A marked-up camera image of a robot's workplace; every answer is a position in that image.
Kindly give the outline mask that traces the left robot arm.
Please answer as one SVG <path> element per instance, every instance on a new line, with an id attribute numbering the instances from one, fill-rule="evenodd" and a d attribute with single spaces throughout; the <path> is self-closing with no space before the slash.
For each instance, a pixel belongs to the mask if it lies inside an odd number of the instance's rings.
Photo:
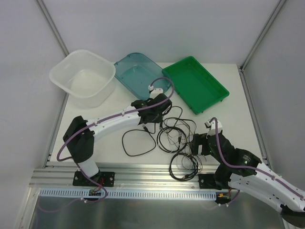
<path id="1" fill-rule="evenodd" d="M 72 160 L 81 170 L 83 179 L 90 186 L 99 183 L 101 172 L 92 155 L 94 143 L 115 131 L 147 123 L 160 123 L 163 113 L 171 107 L 171 100 L 163 93 L 147 100 L 136 100 L 119 113 L 105 118 L 85 120 L 74 118 L 63 136 Z"/>

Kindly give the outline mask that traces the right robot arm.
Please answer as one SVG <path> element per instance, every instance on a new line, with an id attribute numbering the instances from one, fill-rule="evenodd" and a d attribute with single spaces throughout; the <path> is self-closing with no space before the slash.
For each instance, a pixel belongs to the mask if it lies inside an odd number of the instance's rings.
<path id="1" fill-rule="evenodd" d="M 213 174 L 199 175 L 203 189 L 238 189 L 271 206 L 298 228 L 305 227 L 305 192 L 273 172 L 251 152 L 235 148 L 222 133 L 195 134 L 193 155 L 212 156 L 219 166 Z"/>

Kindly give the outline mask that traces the teal translucent plastic tray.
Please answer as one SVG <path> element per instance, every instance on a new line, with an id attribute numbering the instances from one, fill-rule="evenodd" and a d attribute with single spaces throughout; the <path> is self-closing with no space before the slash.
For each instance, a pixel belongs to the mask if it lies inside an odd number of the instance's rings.
<path id="1" fill-rule="evenodd" d="M 163 77 L 162 68 L 139 52 L 128 54 L 114 66 L 115 78 L 139 100 L 147 100 L 150 97 L 148 86 Z"/>

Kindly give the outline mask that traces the green plastic tray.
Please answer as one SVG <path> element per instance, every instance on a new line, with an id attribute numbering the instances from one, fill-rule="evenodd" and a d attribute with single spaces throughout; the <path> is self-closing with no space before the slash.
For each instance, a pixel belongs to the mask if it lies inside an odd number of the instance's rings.
<path id="1" fill-rule="evenodd" d="M 196 115 L 229 96 L 229 91 L 194 57 L 188 56 L 162 69 L 176 93 Z"/>

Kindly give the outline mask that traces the white plastic tub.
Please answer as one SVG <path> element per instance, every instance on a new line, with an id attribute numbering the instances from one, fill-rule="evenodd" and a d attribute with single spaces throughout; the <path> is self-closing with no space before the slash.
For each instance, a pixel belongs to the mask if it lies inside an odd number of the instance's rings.
<path id="1" fill-rule="evenodd" d="M 51 69 L 49 78 L 78 106 L 95 108 L 114 91 L 115 73 L 110 61 L 88 50 L 76 50 Z"/>

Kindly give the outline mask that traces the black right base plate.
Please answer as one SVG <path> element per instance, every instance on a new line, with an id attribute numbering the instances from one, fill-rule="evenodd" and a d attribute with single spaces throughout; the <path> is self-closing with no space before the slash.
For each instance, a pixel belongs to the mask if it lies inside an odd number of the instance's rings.
<path id="1" fill-rule="evenodd" d="M 198 182 L 200 189 L 215 189 L 216 187 L 213 174 L 199 174 Z"/>

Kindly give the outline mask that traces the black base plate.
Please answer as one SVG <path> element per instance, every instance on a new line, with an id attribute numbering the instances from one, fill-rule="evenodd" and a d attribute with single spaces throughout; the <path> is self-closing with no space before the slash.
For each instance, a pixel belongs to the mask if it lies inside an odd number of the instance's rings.
<path id="1" fill-rule="evenodd" d="M 100 171 L 96 175 L 92 176 L 90 179 L 96 183 L 101 184 L 103 187 L 113 187 L 115 181 L 115 173 Z M 76 171 L 74 173 L 72 185 L 76 187 L 96 186 L 96 184 L 88 180 L 81 171 Z"/>
<path id="2" fill-rule="evenodd" d="M 213 174 L 199 174 L 198 182 L 200 189 L 215 189 L 216 187 Z"/>

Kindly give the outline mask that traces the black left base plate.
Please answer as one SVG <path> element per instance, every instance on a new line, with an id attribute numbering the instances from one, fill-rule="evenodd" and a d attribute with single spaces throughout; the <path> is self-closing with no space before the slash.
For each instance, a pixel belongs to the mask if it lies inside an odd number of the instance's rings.
<path id="1" fill-rule="evenodd" d="M 101 184 L 103 187 L 113 187 L 115 181 L 115 173 L 100 171 L 96 175 L 92 176 L 90 179 L 96 183 Z M 72 185 L 76 187 L 96 186 L 96 184 L 88 180 L 81 171 L 76 171 L 74 173 Z"/>

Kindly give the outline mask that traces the aluminium mounting rail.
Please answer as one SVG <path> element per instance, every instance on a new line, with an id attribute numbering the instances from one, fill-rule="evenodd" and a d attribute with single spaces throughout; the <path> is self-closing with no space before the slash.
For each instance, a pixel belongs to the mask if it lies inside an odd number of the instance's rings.
<path id="1" fill-rule="evenodd" d="M 170 177 L 168 165 L 137 165 L 98 163 L 101 171 L 115 173 L 115 189 L 198 190 L 198 177 L 179 182 Z M 72 162 L 49 162 L 36 168 L 30 179 L 31 187 L 71 187 L 77 167 Z"/>

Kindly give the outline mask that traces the left aluminium frame post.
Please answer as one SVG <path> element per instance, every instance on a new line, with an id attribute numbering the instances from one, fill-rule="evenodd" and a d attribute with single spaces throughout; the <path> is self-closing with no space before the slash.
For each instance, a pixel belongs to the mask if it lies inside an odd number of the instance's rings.
<path id="1" fill-rule="evenodd" d="M 50 28 L 56 43 L 58 44 L 61 52 L 63 53 L 64 56 L 68 56 L 70 54 L 70 52 L 68 51 L 68 48 L 66 47 L 66 44 L 63 40 L 63 38 L 61 37 L 61 34 L 45 4 L 45 2 L 43 0 L 35 0 L 35 3 L 37 4 L 41 14 L 43 15 L 48 27 Z"/>

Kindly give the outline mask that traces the aluminium frame post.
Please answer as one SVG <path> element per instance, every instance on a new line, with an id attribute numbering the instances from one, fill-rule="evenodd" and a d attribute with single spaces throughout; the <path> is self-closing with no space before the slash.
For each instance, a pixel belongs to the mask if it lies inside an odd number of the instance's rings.
<path id="1" fill-rule="evenodd" d="M 266 23 L 264 24 L 262 30 L 260 31 L 258 37 L 256 38 L 254 44 L 252 45 L 249 53 L 247 54 L 245 60 L 243 61 L 243 63 L 240 65 L 240 70 L 241 72 L 244 72 L 246 67 L 248 66 L 249 62 L 251 61 L 251 59 L 253 58 L 255 52 L 257 51 L 257 49 L 259 48 L 260 44 L 262 43 L 262 41 L 264 40 L 265 36 L 267 35 L 267 33 L 269 32 L 269 30 L 271 29 L 272 25 L 274 24 L 275 20 L 277 19 L 278 15 L 280 14 L 280 12 L 283 10 L 285 4 L 288 2 L 288 0 L 279 0 L 274 9 L 272 10 L 272 13 L 270 14 L 270 16 L 268 17 Z"/>
<path id="2" fill-rule="evenodd" d="M 66 47 L 66 44 L 63 40 L 63 38 L 61 37 L 61 34 L 45 4 L 45 2 L 43 0 L 35 0 L 35 3 L 37 4 L 41 14 L 43 15 L 48 27 L 50 28 L 56 43 L 58 44 L 61 52 L 63 53 L 64 56 L 68 56 L 70 54 L 70 52 L 68 51 L 68 48 Z"/>

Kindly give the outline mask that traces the right aluminium frame post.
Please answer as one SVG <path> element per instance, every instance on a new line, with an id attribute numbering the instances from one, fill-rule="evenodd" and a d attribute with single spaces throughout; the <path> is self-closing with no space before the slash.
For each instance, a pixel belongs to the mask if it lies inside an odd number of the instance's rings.
<path id="1" fill-rule="evenodd" d="M 272 25 L 274 24 L 275 20 L 277 19 L 278 15 L 280 14 L 280 12 L 283 10 L 285 4 L 288 2 L 288 0 L 279 0 L 274 9 L 272 10 L 272 13 L 270 14 L 270 16 L 268 17 L 266 23 L 264 24 L 262 30 L 260 31 L 258 37 L 256 38 L 254 44 L 252 45 L 249 53 L 247 54 L 245 60 L 243 61 L 243 63 L 240 65 L 240 70 L 241 72 L 244 72 L 246 67 L 248 66 L 249 62 L 251 61 L 251 59 L 253 58 L 255 52 L 257 51 L 257 49 L 259 48 L 260 44 L 262 43 L 262 41 L 264 40 L 265 36 L 267 35 L 267 33 L 269 32 L 269 30 L 271 29 Z"/>

